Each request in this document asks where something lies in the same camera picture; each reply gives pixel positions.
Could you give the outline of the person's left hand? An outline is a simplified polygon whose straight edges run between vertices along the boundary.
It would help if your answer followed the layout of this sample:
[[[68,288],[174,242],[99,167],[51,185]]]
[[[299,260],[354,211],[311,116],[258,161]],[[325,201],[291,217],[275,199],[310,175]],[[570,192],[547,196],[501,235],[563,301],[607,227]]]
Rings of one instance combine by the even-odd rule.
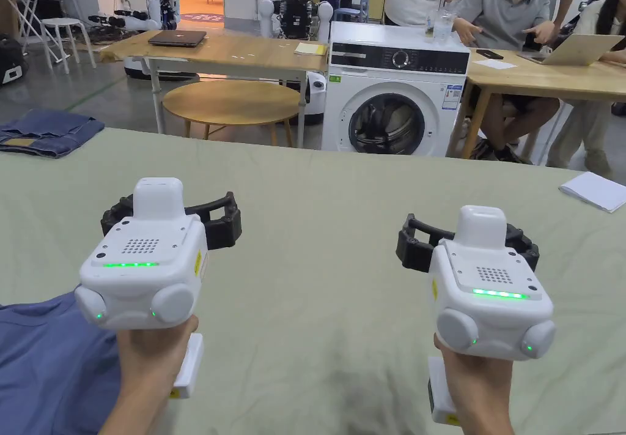
[[[117,332],[120,392],[100,434],[150,434],[165,408],[199,320],[167,329]]]

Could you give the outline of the person's right hand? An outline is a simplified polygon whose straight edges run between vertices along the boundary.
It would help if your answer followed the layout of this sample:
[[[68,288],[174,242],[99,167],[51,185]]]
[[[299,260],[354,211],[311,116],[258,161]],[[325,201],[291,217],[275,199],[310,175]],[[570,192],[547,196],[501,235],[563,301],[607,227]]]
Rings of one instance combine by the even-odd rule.
[[[458,354],[436,335],[446,381],[464,434],[514,434],[510,420],[510,391],[514,363]]]

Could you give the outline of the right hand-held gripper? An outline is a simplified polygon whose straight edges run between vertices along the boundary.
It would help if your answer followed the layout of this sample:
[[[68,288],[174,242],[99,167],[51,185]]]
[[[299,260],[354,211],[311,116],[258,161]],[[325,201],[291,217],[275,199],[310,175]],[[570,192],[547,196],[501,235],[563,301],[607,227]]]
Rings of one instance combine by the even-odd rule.
[[[427,242],[416,231],[428,235]],[[456,231],[409,214],[398,233],[402,267],[429,273],[435,335],[465,355],[522,362],[541,358],[556,333],[554,306],[534,274],[539,248],[507,224],[496,207],[463,206]],[[460,425],[446,381],[443,356],[429,357],[432,418]]]

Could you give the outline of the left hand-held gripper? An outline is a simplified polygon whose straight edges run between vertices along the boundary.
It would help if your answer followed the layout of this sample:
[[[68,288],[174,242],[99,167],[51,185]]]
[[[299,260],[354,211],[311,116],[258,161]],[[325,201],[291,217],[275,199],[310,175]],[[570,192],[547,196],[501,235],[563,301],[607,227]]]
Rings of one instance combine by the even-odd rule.
[[[184,207],[179,179],[146,177],[104,212],[101,230],[74,292],[86,321],[112,331],[167,329],[192,315],[208,249],[235,245],[241,211],[231,191]]]

